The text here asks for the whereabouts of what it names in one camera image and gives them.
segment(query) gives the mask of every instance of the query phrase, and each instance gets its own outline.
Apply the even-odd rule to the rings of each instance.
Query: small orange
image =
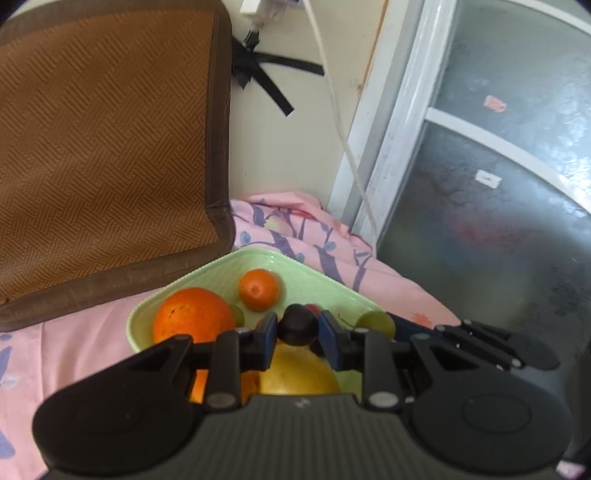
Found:
[[[280,287],[275,275],[262,268],[250,270],[238,283],[238,296],[253,312],[270,309],[279,298]]]
[[[193,384],[191,391],[191,401],[195,403],[203,403],[203,394],[205,393],[205,383],[207,381],[207,374],[209,370],[197,370],[197,378]],[[259,390],[259,375],[255,370],[243,372],[240,375],[241,383],[241,400],[242,404],[248,401],[248,398],[253,393],[258,393]]]
[[[186,288],[164,301],[154,318],[152,339],[159,343],[185,333],[194,343],[213,342],[233,328],[234,316],[220,295],[205,288]]]

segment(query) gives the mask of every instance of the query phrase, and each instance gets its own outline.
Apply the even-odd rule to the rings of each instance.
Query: screw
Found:
[[[368,401],[375,408],[393,408],[398,404],[398,396],[390,392],[376,392],[369,396]]]
[[[212,393],[207,397],[207,405],[211,408],[230,408],[236,403],[236,397],[230,393]]]

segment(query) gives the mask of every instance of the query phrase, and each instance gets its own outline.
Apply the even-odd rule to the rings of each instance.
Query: white sticker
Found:
[[[312,402],[307,398],[301,398],[294,402],[294,405],[298,408],[306,408],[312,405]]]
[[[16,387],[20,379],[20,377],[10,377],[9,375],[4,375],[2,381],[0,382],[0,388],[3,390],[8,390],[9,388]]]
[[[479,181],[480,183],[486,185],[487,187],[490,187],[491,189],[497,188],[499,186],[499,183],[501,183],[501,180],[501,177],[498,177],[493,173],[484,170],[478,170],[478,172],[476,172],[476,181]]]

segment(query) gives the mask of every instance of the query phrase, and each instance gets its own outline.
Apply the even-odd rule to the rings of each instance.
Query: sticker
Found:
[[[478,170],[476,172],[476,181],[479,181],[483,185],[490,187],[491,189],[495,189],[501,183],[502,178],[494,175],[493,173],[489,173],[484,170]]]
[[[507,110],[507,104],[503,100],[493,97],[492,95],[486,95],[484,106],[496,113],[503,113]]]

